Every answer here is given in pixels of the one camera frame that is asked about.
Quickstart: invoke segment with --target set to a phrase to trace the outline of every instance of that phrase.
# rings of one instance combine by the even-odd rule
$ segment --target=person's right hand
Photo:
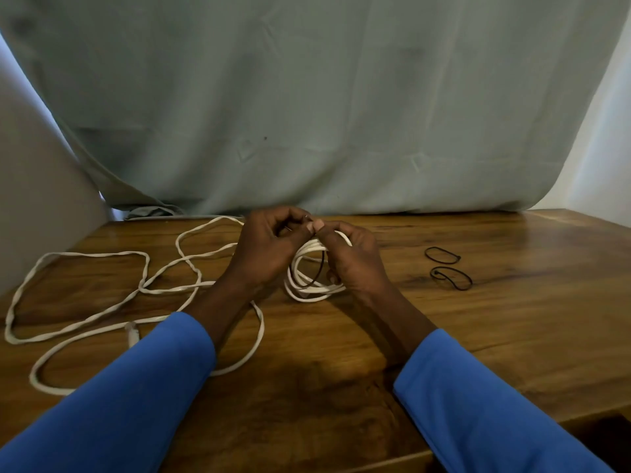
[[[328,249],[329,271],[327,277],[334,284],[342,283],[364,305],[370,305],[376,297],[389,293],[392,286],[374,235],[367,229],[347,222],[314,221],[315,235]],[[349,246],[335,231],[346,234]]]

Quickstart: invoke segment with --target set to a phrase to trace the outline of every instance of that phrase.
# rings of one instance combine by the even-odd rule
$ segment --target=wooden tabletop
[[[345,220],[374,231],[390,278],[423,313],[556,421],[631,405],[631,230],[569,211]],[[203,222],[112,222],[72,250],[146,251],[151,274],[178,257],[176,236]],[[185,253],[237,240],[236,224],[216,226],[186,238]],[[460,255],[456,267],[473,278],[473,288],[460,292],[430,279],[438,264],[425,258],[429,246]],[[205,279],[214,279],[229,260],[230,251],[195,263]],[[18,306],[17,335],[58,330],[119,302],[138,285],[142,265],[138,256],[53,262]],[[194,280],[180,264],[154,286]],[[166,314],[186,297],[141,294],[99,325]],[[0,302],[4,311],[8,301]],[[431,456],[391,393],[401,359],[349,295],[308,304],[279,289],[260,307],[266,331],[259,350],[241,369],[206,383],[163,471],[381,471],[371,465]],[[248,314],[219,366],[247,352],[257,329],[256,316]],[[27,379],[35,360],[58,341],[0,342],[0,444],[59,401]],[[120,331],[76,342],[53,357],[43,379],[77,387],[125,348]]]

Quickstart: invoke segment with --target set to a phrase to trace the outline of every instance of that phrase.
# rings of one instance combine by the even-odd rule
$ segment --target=curtain fold
[[[0,0],[0,29],[119,209],[517,210],[629,2]]]

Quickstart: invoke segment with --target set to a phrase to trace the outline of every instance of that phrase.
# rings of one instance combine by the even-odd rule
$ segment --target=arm
[[[225,274],[0,450],[0,471],[154,472],[253,296],[312,235],[305,211],[248,217]],[[292,231],[281,232],[285,226]]]
[[[329,250],[331,275],[390,328],[409,356],[394,393],[447,471],[611,471],[407,301],[387,279],[369,231],[344,222],[315,221],[314,227]]]

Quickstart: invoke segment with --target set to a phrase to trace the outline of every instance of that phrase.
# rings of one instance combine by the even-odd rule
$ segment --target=long sleeve
[[[171,314],[7,443],[0,471],[157,471],[215,361],[203,327]]]
[[[422,341],[394,391],[449,473],[611,472],[443,330]]]

